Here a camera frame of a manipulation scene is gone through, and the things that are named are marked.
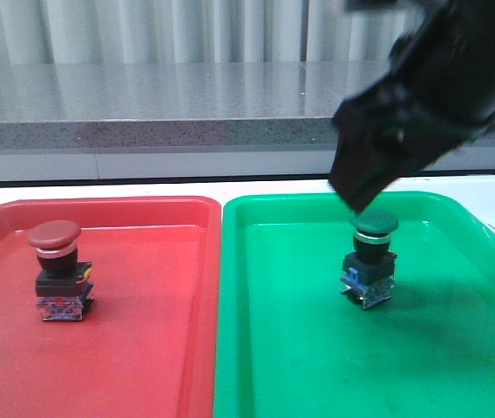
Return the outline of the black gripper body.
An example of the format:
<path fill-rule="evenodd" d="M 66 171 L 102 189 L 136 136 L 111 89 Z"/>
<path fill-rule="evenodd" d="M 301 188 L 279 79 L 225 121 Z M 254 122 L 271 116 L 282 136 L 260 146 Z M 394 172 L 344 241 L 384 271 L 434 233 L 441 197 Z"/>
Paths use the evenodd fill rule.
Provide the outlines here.
<path fill-rule="evenodd" d="M 495 1 L 446 1 L 390 53 L 390 68 L 346 98 L 333 173 L 421 169 L 495 119 Z"/>

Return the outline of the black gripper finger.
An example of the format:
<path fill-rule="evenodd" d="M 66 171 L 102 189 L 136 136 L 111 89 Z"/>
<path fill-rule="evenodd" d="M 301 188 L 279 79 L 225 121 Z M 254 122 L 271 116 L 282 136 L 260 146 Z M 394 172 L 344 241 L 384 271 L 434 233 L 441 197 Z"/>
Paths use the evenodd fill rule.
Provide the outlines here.
<path fill-rule="evenodd" d="M 403 130 L 340 127 L 329 183 L 356 213 L 365 210 L 388 185 L 404 175 Z"/>

